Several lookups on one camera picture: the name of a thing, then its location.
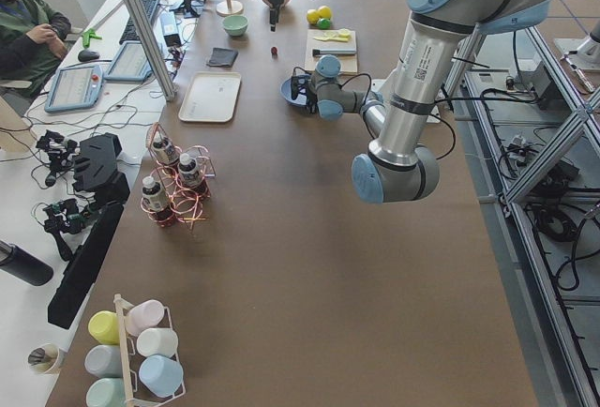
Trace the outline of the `blue plate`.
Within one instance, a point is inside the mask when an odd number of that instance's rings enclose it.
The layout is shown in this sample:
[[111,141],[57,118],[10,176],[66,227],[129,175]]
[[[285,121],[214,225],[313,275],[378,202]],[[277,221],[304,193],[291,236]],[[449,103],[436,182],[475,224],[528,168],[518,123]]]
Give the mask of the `blue plate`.
[[280,87],[280,94],[294,107],[311,109],[314,99],[309,90],[310,75],[292,75]]

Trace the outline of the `yellow lemon far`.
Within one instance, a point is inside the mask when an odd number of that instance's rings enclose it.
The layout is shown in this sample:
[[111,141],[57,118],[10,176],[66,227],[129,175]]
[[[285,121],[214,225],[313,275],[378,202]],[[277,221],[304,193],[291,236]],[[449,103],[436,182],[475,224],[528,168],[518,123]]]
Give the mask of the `yellow lemon far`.
[[321,15],[317,9],[309,9],[306,13],[307,22],[311,25],[316,25],[321,18]]

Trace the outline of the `green bowl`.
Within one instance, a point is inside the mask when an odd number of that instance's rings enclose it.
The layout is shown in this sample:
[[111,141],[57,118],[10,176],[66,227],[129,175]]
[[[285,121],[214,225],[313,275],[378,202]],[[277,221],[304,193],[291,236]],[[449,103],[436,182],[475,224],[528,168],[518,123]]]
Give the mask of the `green bowl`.
[[248,30],[248,18],[245,15],[231,15],[222,20],[222,27],[230,37],[242,37]]

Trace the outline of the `wooden cup stand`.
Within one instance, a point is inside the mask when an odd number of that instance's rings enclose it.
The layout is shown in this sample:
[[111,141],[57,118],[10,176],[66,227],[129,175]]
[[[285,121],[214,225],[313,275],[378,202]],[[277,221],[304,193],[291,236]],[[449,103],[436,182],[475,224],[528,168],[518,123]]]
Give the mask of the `wooden cup stand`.
[[224,0],[216,6],[216,13],[220,17],[241,15],[243,11],[244,7],[242,3],[236,0]]

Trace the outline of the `steel muddler black tip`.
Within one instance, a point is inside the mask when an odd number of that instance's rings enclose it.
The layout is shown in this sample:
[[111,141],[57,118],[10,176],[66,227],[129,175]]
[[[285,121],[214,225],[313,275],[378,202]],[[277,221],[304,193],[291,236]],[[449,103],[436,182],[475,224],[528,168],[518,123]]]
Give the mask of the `steel muddler black tip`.
[[323,56],[323,55],[335,55],[335,56],[351,56],[356,55],[357,50],[354,49],[317,49],[313,48],[311,50],[311,55],[313,57]]

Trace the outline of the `wooden cutting board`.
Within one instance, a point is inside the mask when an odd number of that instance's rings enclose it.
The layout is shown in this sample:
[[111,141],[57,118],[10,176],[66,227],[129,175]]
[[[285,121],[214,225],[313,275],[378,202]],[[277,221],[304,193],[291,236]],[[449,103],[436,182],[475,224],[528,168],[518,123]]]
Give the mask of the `wooden cutting board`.
[[344,75],[358,73],[356,34],[350,29],[307,31],[304,69],[312,71],[324,55],[334,55],[340,62]]

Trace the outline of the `yellow lemon near bowl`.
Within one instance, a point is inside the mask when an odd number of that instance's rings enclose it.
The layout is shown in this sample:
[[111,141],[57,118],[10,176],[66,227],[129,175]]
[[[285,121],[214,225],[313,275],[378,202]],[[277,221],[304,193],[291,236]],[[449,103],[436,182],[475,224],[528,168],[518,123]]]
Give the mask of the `yellow lemon near bowl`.
[[331,20],[333,16],[332,9],[329,6],[320,6],[317,8],[317,12],[321,19]]

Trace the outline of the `lemon slice upper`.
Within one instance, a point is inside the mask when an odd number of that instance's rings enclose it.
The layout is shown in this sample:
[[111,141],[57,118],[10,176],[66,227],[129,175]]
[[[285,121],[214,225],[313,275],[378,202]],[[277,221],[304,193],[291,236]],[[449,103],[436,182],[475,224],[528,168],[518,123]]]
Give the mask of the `lemon slice upper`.
[[340,37],[343,37],[343,38],[348,38],[351,35],[351,31],[348,29],[345,29],[345,28],[338,29],[337,33]]

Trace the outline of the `cream rabbit tray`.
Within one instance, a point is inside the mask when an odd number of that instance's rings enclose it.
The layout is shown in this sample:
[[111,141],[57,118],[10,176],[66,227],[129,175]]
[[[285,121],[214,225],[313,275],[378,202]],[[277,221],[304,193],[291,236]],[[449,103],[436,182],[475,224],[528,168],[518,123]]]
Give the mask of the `cream rabbit tray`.
[[188,85],[178,118],[189,123],[227,123],[233,119],[241,86],[238,72],[196,72]]

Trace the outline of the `tea bottle two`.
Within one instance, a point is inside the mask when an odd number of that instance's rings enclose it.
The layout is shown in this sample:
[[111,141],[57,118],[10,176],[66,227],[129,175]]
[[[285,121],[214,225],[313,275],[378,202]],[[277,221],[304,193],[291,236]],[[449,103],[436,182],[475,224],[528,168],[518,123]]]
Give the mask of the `tea bottle two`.
[[201,199],[207,199],[209,188],[197,159],[182,153],[177,168],[182,186],[196,192]]

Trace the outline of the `teach pendant far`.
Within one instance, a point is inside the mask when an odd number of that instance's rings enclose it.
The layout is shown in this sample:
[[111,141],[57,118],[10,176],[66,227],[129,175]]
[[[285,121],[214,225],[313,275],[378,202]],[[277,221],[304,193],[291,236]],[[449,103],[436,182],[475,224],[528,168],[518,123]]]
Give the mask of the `teach pendant far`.
[[104,79],[112,83],[141,83],[152,69],[140,41],[124,41],[108,69]]

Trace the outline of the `teach pendant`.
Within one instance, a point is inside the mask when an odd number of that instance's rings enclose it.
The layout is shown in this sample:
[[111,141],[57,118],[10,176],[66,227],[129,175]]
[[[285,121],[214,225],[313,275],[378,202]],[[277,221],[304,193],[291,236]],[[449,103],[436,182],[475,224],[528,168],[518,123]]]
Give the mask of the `teach pendant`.
[[141,83],[152,69],[140,41],[124,41],[108,69],[104,79],[112,83]]
[[52,80],[44,111],[59,113],[92,108],[103,84],[100,65],[60,68]]

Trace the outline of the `tea bottle three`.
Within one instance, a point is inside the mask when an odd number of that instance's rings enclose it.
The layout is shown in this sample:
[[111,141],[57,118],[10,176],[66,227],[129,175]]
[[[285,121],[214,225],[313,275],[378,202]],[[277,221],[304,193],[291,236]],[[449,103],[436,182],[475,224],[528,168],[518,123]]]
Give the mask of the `tea bottle three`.
[[158,163],[166,166],[173,166],[179,161],[179,152],[173,142],[166,136],[155,135],[152,141],[152,150],[154,151]]

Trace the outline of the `teach pendant near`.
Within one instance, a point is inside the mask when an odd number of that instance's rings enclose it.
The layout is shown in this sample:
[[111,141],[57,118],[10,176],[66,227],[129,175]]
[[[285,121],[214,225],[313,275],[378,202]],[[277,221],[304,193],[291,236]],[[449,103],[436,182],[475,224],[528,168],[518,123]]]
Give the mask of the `teach pendant near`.
[[60,68],[52,80],[44,111],[59,113],[92,108],[103,84],[100,65]]

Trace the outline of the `pastel cup rack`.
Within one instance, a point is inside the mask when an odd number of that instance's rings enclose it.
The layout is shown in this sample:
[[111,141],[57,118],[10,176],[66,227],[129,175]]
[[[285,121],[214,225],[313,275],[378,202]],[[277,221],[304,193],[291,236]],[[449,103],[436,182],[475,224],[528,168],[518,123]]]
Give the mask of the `pastel cup rack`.
[[121,294],[112,310],[88,321],[97,342],[84,365],[97,380],[86,394],[90,406],[166,406],[187,393],[170,308],[156,299],[132,304]]

